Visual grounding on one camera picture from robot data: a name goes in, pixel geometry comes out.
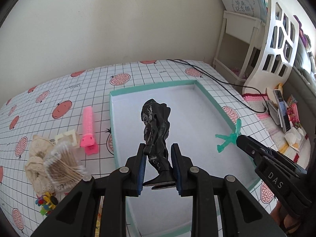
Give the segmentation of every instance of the grid patterned tablecloth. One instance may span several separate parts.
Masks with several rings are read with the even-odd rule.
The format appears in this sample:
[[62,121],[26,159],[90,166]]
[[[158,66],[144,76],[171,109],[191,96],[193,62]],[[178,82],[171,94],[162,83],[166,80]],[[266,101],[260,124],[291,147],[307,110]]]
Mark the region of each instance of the grid patterned tablecloth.
[[[188,62],[224,81],[208,64]],[[276,149],[253,111],[237,102],[218,83],[205,75],[200,76],[190,68],[172,61],[115,64],[53,79],[7,101],[0,110],[0,207],[17,233],[30,236],[44,220],[39,213],[40,207],[35,205],[36,194],[24,172],[33,135],[53,139],[57,134],[71,129],[82,134],[83,107],[92,105],[95,137],[100,152],[87,157],[81,151],[79,156],[94,178],[106,176],[115,169],[109,114],[109,93],[112,90],[166,81],[198,80],[222,107],[228,106],[238,114],[242,121],[242,134],[251,135],[264,145]],[[227,85],[226,88],[243,100],[231,86]],[[27,144],[23,151],[25,137]],[[251,193],[270,212],[276,200],[263,203],[260,185],[261,182]],[[127,222],[127,235],[133,236],[129,225]]]

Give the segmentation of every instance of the black cable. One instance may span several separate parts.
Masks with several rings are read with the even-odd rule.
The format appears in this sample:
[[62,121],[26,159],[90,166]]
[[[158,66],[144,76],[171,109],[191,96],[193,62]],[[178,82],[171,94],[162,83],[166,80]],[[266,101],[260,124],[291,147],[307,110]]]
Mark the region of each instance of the black cable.
[[[224,81],[221,81],[219,79],[217,79],[216,77],[210,75],[208,72],[206,72],[204,69],[201,69],[200,67],[198,66],[195,66],[195,65],[192,65],[190,63],[188,63],[187,61],[184,61],[184,60],[180,60],[180,59],[176,59],[176,60],[170,60],[170,59],[167,59],[167,61],[173,61],[173,62],[176,62],[176,63],[180,63],[182,65],[188,65],[188,66],[191,66],[193,67],[194,69],[196,69],[198,72],[208,76],[209,78],[211,78],[212,80],[216,81],[221,87],[223,87],[232,97],[234,97],[237,101],[239,101],[242,105],[244,105],[245,107],[247,107],[248,109],[250,109],[251,111],[255,112],[255,113],[265,113],[267,110],[268,110],[268,115],[270,116],[270,110],[269,110],[269,107],[268,107],[268,104],[267,104],[267,101],[265,100],[263,94],[257,89],[257,88],[254,88],[254,87],[249,87],[249,86],[242,86],[242,85],[237,85],[237,84],[230,84],[228,82],[224,82]],[[266,107],[264,108],[264,111],[256,111],[254,109],[252,109],[251,107],[249,107],[248,105],[244,104],[241,100],[239,100],[235,95],[233,95],[229,90],[226,89],[225,86],[223,86],[221,83],[223,84],[226,84],[226,85],[232,85],[232,86],[238,86],[238,87],[247,87],[247,88],[251,88],[251,89],[254,89],[256,91],[258,91],[260,93],[260,95],[262,96],[265,104],[266,104]]]

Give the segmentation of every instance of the beige scrunchie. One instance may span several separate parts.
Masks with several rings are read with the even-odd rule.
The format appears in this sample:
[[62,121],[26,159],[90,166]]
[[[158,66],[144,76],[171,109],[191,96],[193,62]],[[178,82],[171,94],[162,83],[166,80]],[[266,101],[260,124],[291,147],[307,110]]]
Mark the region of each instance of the beige scrunchie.
[[49,140],[38,135],[33,136],[29,148],[29,159],[24,169],[26,177],[31,182],[38,196],[43,195],[47,191],[50,193],[55,192],[55,188],[47,177],[43,166],[43,158],[53,147],[54,144]]

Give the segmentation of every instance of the white plastic lattice panel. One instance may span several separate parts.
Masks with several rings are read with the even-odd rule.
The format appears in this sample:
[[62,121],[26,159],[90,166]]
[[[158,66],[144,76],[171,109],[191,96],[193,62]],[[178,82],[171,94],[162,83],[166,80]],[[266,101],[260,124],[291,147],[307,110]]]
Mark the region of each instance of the white plastic lattice panel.
[[[284,84],[292,70],[299,38],[299,24],[281,0],[268,0],[268,18],[257,64],[245,82],[265,93]],[[243,93],[257,93],[244,87]]]

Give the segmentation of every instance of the phone screen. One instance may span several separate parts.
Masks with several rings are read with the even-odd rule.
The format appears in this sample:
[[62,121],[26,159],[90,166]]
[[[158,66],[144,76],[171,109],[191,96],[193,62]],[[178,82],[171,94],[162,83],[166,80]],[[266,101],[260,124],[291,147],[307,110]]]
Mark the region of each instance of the phone screen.
[[283,99],[282,94],[279,90],[274,90],[274,95],[278,101],[280,114],[283,118],[282,123],[283,123],[284,131],[287,132],[291,129],[291,125],[290,125],[288,113],[286,111],[284,99]]

